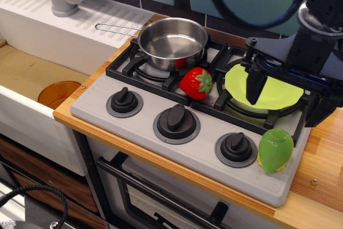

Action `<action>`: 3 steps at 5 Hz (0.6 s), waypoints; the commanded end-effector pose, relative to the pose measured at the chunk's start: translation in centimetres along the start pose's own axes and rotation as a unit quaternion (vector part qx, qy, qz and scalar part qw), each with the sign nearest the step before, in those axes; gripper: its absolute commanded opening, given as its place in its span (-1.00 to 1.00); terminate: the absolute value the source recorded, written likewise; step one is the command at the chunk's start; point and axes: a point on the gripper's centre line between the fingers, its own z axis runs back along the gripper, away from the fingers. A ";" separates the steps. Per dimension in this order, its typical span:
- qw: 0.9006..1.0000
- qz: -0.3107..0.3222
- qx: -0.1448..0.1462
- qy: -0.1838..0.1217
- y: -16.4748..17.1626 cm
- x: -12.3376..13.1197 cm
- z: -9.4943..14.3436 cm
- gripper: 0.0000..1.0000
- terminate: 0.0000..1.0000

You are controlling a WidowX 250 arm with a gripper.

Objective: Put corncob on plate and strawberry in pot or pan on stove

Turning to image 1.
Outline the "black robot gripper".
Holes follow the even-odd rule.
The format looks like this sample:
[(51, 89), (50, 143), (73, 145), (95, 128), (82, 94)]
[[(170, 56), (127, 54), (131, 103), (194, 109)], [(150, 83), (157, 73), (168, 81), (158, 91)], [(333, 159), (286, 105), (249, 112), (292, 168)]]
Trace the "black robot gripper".
[(342, 107), (342, 60), (334, 41), (304, 30), (283, 39), (250, 37), (242, 65), (247, 76), (246, 99), (255, 105), (273, 77), (310, 92), (305, 127), (316, 127)]

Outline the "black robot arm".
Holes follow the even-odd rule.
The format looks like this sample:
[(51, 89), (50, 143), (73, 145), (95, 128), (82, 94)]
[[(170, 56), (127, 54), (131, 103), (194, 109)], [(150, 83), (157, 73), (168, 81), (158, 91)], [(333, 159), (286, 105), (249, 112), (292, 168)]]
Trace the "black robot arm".
[(306, 127), (315, 127), (342, 107), (342, 0), (307, 0), (297, 15), (300, 28), (284, 39), (248, 38), (242, 61), (248, 73), (246, 98), (255, 104), (267, 77), (311, 94)]

